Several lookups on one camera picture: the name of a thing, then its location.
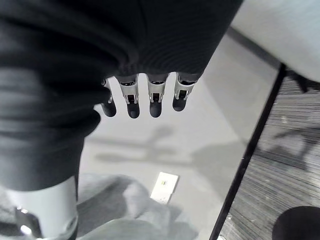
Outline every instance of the gray cloth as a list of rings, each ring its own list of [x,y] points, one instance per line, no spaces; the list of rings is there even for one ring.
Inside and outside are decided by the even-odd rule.
[[[319,11],[319,0],[245,0],[231,26],[295,72],[320,82]]]
[[[145,187],[128,176],[81,174],[78,195],[78,238],[193,240],[198,235],[179,208],[150,199]],[[25,239],[13,209],[0,188],[0,240]]]

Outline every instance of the black edge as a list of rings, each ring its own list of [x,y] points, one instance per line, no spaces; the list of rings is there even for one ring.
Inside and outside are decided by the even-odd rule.
[[[255,130],[251,136],[251,139],[246,147],[246,150],[244,152],[242,161],[236,171],[236,174],[234,176],[234,179],[232,181],[231,187],[229,188],[229,191],[226,195],[226,198],[224,200],[224,203],[222,205],[221,211],[219,213],[219,216],[215,222],[214,228],[212,230],[211,236],[209,240],[216,240],[219,237],[219,234],[221,232],[221,229],[225,223],[226,217],[230,211],[231,205],[235,199],[235,196],[237,194],[237,191],[240,187],[241,181],[245,175],[245,172],[247,170],[247,167],[249,165],[250,159],[256,149],[257,143],[259,141],[259,138],[261,136],[261,133],[263,132],[263,129],[266,125],[266,122],[268,120],[269,114],[271,112],[271,109],[274,105],[274,102],[276,100],[276,97],[278,95],[278,92],[280,90],[281,84],[286,77],[286,65],[283,63],[280,65],[277,77],[274,81],[272,90],[269,94],[269,98],[266,101],[264,105],[264,109],[261,113],[260,119],[255,127]]]

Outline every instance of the striped carpet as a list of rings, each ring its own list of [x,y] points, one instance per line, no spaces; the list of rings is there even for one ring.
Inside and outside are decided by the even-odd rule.
[[[320,207],[320,83],[302,93],[287,76],[220,235],[272,240],[276,219],[298,206]]]

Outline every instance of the robotic finger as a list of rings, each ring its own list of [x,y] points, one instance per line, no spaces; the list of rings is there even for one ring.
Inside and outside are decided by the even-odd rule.
[[[111,87],[108,79],[104,79],[101,83],[105,88],[110,90],[110,97],[103,103],[101,103],[102,110],[108,117],[113,117],[117,113],[114,98],[112,96]]]
[[[195,84],[201,77],[201,73],[177,72],[174,86],[174,97],[172,107],[177,112],[181,112],[186,107],[187,98],[192,92]]]
[[[136,119],[140,114],[138,75],[139,74],[130,76],[115,76],[120,84],[128,114],[132,119]]]
[[[165,94],[166,80],[169,73],[147,74],[148,91],[150,99],[150,115],[154,118],[160,116],[162,111],[162,99]]]

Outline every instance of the black cloth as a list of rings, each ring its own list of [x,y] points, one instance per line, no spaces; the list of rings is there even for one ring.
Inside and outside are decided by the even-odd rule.
[[[76,176],[104,78],[199,73],[242,0],[0,0],[0,183]]]

